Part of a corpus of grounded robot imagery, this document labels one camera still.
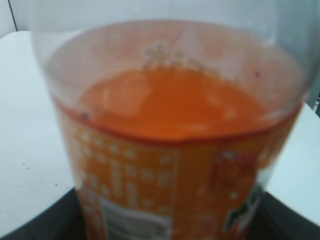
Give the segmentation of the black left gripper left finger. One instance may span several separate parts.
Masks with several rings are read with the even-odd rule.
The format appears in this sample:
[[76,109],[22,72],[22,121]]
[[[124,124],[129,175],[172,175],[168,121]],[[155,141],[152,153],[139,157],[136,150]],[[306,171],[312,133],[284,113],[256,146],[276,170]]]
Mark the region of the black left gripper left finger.
[[71,189],[44,212],[9,231],[1,239],[61,240],[80,211],[76,191]]

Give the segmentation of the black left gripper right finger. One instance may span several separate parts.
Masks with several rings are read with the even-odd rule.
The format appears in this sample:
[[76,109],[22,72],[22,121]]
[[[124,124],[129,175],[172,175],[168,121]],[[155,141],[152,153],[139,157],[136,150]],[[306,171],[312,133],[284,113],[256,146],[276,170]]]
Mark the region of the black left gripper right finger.
[[320,227],[267,192],[257,209],[246,239],[320,240]]

